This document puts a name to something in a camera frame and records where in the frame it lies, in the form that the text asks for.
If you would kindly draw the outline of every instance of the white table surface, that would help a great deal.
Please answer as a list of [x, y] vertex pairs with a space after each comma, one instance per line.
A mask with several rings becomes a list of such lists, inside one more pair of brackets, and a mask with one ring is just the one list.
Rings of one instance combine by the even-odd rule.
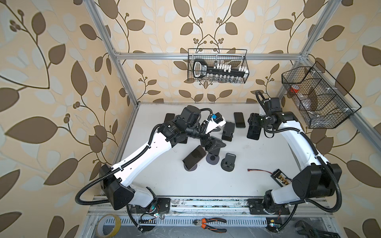
[[[242, 112], [246, 128], [235, 128], [232, 142], [224, 141], [219, 163], [209, 164], [203, 158], [197, 169], [188, 172], [182, 160], [198, 145], [199, 139], [188, 138], [187, 144], [177, 144], [149, 164], [133, 181], [140, 187], [150, 187], [158, 196], [263, 196], [269, 189], [279, 188], [269, 173], [247, 169], [263, 169], [274, 172], [281, 169], [293, 178], [299, 168], [286, 140], [275, 134], [271, 139], [262, 134], [259, 140], [246, 138], [250, 113], [259, 112], [258, 104], [193, 104], [198, 108], [211, 108], [221, 113], [226, 121], [234, 122], [234, 112]], [[128, 139], [123, 158], [126, 158], [149, 139], [152, 128], [163, 123], [166, 113], [180, 115], [186, 104], [143, 104], [140, 106]], [[202, 112], [200, 122], [208, 116]], [[221, 138], [222, 131], [211, 135]], [[226, 153], [235, 154], [232, 172], [221, 168]]]

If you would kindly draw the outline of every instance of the smartphone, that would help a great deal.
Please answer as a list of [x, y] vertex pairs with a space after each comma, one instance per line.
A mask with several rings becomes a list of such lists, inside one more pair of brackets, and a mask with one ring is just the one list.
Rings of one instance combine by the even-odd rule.
[[234, 113], [234, 120], [235, 120], [235, 126], [237, 128], [245, 128], [245, 120], [243, 118], [243, 113], [242, 112], [235, 112]]
[[247, 138], [253, 140], [259, 140], [261, 135], [262, 128], [259, 126], [249, 126], [249, 130], [247, 131]]
[[166, 122], [166, 121], [170, 121], [170, 120], [172, 120], [173, 118], [174, 118], [174, 114], [173, 114], [173, 113], [167, 113], [167, 114], [165, 115], [164, 122]]
[[190, 170], [193, 168], [202, 158], [206, 156], [206, 152], [202, 146], [197, 146], [185, 159], [183, 159], [183, 163], [185, 167]]

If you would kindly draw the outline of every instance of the wire basket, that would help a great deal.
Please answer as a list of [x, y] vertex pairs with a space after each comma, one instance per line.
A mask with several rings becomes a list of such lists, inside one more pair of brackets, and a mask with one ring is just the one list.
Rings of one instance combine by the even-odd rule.
[[188, 80], [246, 83], [249, 77], [247, 50], [188, 49]]
[[[331, 86], [323, 73], [334, 79]], [[308, 128], [333, 129], [357, 112], [361, 105], [319, 62], [282, 74], [282, 84]]]

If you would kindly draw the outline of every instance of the red object in basket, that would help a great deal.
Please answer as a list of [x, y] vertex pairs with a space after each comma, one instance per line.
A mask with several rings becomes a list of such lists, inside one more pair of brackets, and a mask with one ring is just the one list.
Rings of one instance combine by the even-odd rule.
[[300, 87], [298, 85], [291, 85], [290, 91], [291, 93], [297, 94], [300, 90]]

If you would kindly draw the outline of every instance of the circular phone stand base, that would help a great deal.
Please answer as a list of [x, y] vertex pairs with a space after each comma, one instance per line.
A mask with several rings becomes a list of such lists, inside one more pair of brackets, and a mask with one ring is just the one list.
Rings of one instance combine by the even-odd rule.
[[210, 163], [211, 165], [216, 165], [219, 162], [219, 156], [215, 156], [211, 153], [207, 154], [207, 162]]
[[197, 164], [196, 164], [195, 166], [193, 166], [191, 169], [187, 169], [187, 167], [186, 167], [185, 164], [184, 164], [184, 169], [185, 169], [186, 171], [194, 171], [194, 170], [197, 169]]

